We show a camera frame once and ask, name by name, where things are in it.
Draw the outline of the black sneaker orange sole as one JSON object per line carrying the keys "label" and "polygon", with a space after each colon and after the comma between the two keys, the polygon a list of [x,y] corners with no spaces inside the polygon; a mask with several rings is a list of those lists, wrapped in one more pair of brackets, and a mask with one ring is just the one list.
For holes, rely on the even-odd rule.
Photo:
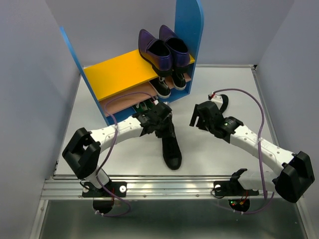
{"label": "black sneaker orange sole", "polygon": [[152,79],[150,80],[150,84],[160,98],[167,99],[170,96],[171,91],[165,82],[165,77]]}

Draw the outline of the black white-laced sneaker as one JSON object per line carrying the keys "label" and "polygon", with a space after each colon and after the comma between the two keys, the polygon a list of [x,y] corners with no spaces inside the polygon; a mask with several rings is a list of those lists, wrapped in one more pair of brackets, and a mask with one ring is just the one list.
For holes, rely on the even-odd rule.
{"label": "black white-laced sneaker", "polygon": [[182,91],[186,88],[186,80],[183,73],[173,71],[171,77],[173,85],[177,90]]}

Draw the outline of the all-black lace sneaker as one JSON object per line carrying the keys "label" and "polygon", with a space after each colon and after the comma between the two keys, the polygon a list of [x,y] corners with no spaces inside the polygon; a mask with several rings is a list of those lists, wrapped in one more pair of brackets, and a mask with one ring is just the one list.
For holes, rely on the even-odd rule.
{"label": "all-black lace sneaker", "polygon": [[172,119],[167,122],[164,129],[157,130],[156,136],[162,141],[162,155],[167,167],[178,170],[182,163],[182,154],[177,142]]}

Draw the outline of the purple loafer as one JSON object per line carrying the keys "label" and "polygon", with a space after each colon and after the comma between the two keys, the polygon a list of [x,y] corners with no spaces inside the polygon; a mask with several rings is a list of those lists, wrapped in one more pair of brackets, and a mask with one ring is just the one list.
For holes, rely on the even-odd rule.
{"label": "purple loafer", "polygon": [[159,38],[164,42],[172,54],[173,70],[179,74],[186,73],[190,65],[190,55],[184,41],[166,25],[160,27]]}
{"label": "purple loafer", "polygon": [[141,57],[149,62],[159,77],[172,73],[172,54],[164,42],[155,38],[147,30],[141,29],[138,36],[138,50]]}

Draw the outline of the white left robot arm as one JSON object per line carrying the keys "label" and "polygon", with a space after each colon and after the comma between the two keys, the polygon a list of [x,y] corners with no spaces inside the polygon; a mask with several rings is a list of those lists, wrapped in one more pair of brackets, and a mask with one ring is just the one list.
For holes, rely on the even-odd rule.
{"label": "white left robot arm", "polygon": [[98,165],[100,154],[107,149],[109,157],[116,144],[131,138],[153,132],[161,137],[160,132],[168,127],[171,115],[172,109],[159,102],[151,110],[135,113],[117,124],[92,131],[82,127],[75,131],[62,157],[78,179],[89,181],[99,196],[106,196],[111,190],[111,180]]}

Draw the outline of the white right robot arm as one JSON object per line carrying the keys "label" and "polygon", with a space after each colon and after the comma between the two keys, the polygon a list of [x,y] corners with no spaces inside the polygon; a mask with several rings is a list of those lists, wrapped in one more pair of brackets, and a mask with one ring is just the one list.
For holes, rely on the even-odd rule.
{"label": "white right robot arm", "polygon": [[216,103],[196,104],[190,126],[210,132],[216,138],[241,148],[266,164],[271,172],[250,173],[240,169],[234,173],[229,188],[234,194],[245,190],[277,192],[288,202],[296,203],[315,181],[311,159],[303,151],[293,153],[259,138],[235,117],[224,117]]}

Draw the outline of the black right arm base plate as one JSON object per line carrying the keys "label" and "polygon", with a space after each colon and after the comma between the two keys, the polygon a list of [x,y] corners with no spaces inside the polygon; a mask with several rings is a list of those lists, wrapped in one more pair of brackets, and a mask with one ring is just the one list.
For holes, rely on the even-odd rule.
{"label": "black right arm base plate", "polygon": [[214,181],[212,192],[217,197],[259,196],[259,191],[244,189],[238,181]]}

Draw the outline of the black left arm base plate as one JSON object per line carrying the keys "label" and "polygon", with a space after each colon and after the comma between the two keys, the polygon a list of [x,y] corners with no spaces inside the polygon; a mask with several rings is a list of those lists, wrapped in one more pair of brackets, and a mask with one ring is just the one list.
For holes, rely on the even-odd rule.
{"label": "black left arm base plate", "polygon": [[[102,198],[107,197],[110,198],[110,195],[103,188],[96,188],[90,182],[82,182],[80,181],[80,185],[82,186],[82,197],[84,198]],[[127,194],[127,182],[125,181],[111,181],[105,185],[105,187],[113,194],[118,197],[126,197]]]}

